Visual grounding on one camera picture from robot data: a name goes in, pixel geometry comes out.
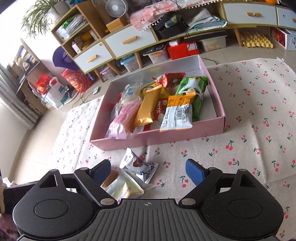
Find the snack wrapper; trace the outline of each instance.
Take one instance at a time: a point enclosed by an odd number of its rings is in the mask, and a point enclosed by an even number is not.
[[[187,95],[195,92],[196,96],[192,102],[192,122],[200,120],[200,110],[205,89],[209,83],[207,76],[184,77],[178,86],[176,95]]]
[[[153,114],[157,105],[162,86],[156,86],[146,91],[145,97],[135,118],[135,126],[143,126],[153,122]]]
[[[122,105],[127,105],[142,101],[141,89],[142,83],[128,84],[122,92],[120,103]]]
[[[145,125],[143,131],[150,131],[159,129],[161,126],[161,123],[163,122],[163,118],[165,116],[165,110],[168,105],[168,98],[161,99],[157,102],[157,106],[154,111],[153,115],[153,122],[151,124]]]
[[[180,84],[185,73],[166,73],[157,78],[152,78],[155,82],[160,83],[164,88],[174,88]]]
[[[159,164],[155,162],[147,163],[142,161],[130,148],[127,148],[119,168],[123,169],[126,167],[147,184],[155,174],[158,166]]]
[[[160,132],[192,128],[192,101],[196,93],[173,95],[168,98],[168,106],[160,127]]]
[[[144,194],[144,190],[126,172],[121,171],[119,176],[106,188],[109,195],[120,203],[122,198],[136,199]]]
[[[110,175],[106,178],[106,180],[102,183],[101,188],[106,189],[109,185],[118,177],[119,170],[111,169]]]
[[[112,122],[115,119],[115,117],[119,115],[119,112],[122,108],[122,105],[120,104],[121,96],[122,96],[122,93],[120,93],[120,95],[115,103],[115,106],[113,107],[113,109],[111,111],[110,122]]]
[[[106,138],[112,139],[127,139],[132,134],[134,121],[141,102],[125,105],[122,107],[118,116],[109,125]]]
[[[141,94],[143,97],[145,97],[145,94],[146,94],[146,91],[147,90],[150,90],[150,89],[153,89],[155,88],[156,86],[159,86],[161,85],[160,83],[157,83],[157,82],[153,82],[153,83],[150,83],[148,85],[146,85],[144,88],[142,88],[141,90]],[[165,89],[165,88],[162,88],[161,89],[161,92],[159,94],[159,97],[158,99],[165,99],[165,98],[168,98],[170,96],[170,93]]]

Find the wooden leg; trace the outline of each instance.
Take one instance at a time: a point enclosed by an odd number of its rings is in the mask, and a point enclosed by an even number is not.
[[[99,77],[99,79],[104,83],[105,80],[104,80],[103,76],[100,74],[99,70],[96,68],[96,69],[94,70],[94,72],[95,72],[96,75]]]
[[[237,37],[237,41],[239,42],[240,46],[244,46],[244,44],[242,43],[242,39],[240,37],[240,33],[238,28],[234,28],[234,32],[235,32],[235,36]]]
[[[143,64],[142,64],[142,60],[141,60],[141,56],[140,56],[139,52],[135,52],[135,56],[136,56],[136,59],[137,59],[140,69],[143,68]]]
[[[111,64],[111,62],[106,63],[106,65],[108,65],[110,67],[110,69],[112,69],[113,71],[115,71],[116,74],[122,75],[122,73],[118,70],[118,68],[116,68],[113,64]]]

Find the egg tray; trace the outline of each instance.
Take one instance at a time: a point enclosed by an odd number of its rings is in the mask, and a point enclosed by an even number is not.
[[[264,35],[258,32],[242,32],[240,34],[244,46],[247,48],[264,47],[273,48],[274,45]]]

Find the purple hat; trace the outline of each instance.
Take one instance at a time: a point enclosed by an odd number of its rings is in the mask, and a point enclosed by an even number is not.
[[[74,72],[79,70],[79,67],[75,64],[75,62],[67,55],[65,50],[62,48],[62,46],[59,46],[53,56],[52,56],[52,62],[54,63],[54,66],[61,67],[65,69],[70,69]]]

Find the white wall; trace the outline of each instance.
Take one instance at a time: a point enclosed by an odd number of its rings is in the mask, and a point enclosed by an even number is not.
[[[22,17],[27,9],[35,3],[36,0],[16,0],[2,14],[0,14],[0,63],[6,66],[9,61],[14,59],[19,46],[21,45],[20,37],[26,42],[35,55],[44,63],[49,71],[66,85],[68,82],[61,76],[63,68],[53,65],[52,55],[56,48],[60,46],[53,35],[48,32],[46,35],[39,35],[35,39],[26,37],[26,33],[21,32]]]
[[[0,103],[0,169],[8,177],[27,128]]]

